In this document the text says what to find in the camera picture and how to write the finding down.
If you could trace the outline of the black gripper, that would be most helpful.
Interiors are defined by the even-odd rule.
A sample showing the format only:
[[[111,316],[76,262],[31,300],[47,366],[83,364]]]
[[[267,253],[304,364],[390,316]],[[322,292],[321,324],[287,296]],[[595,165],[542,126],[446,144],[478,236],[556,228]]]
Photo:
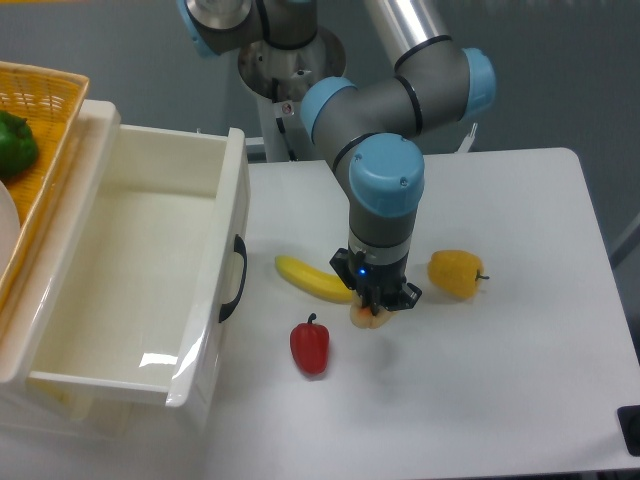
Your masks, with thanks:
[[[340,248],[330,265],[371,315],[377,316],[380,308],[391,312],[412,309],[420,299],[421,289],[406,279],[407,260],[405,255],[392,263],[376,264],[363,251]]]

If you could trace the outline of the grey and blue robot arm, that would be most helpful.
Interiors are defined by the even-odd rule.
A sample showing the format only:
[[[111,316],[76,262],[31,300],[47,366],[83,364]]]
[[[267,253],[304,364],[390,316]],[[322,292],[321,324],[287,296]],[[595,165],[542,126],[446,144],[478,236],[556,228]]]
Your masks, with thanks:
[[[331,267],[373,315],[420,298],[405,268],[424,190],[414,138],[487,110],[496,75],[479,49],[460,48],[431,1],[369,1],[393,77],[359,88],[340,41],[313,1],[181,1],[203,55],[237,51],[243,83],[294,114],[349,201],[349,239]]]

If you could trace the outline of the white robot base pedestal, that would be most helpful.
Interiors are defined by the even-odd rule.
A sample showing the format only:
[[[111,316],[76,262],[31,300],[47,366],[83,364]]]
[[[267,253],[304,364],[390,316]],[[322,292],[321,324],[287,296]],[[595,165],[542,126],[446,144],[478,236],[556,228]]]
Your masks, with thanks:
[[[240,50],[238,70],[256,100],[267,161],[321,158],[303,125],[301,103],[317,82],[341,76],[345,69],[342,43],[323,27],[298,50],[280,50],[265,41]]]

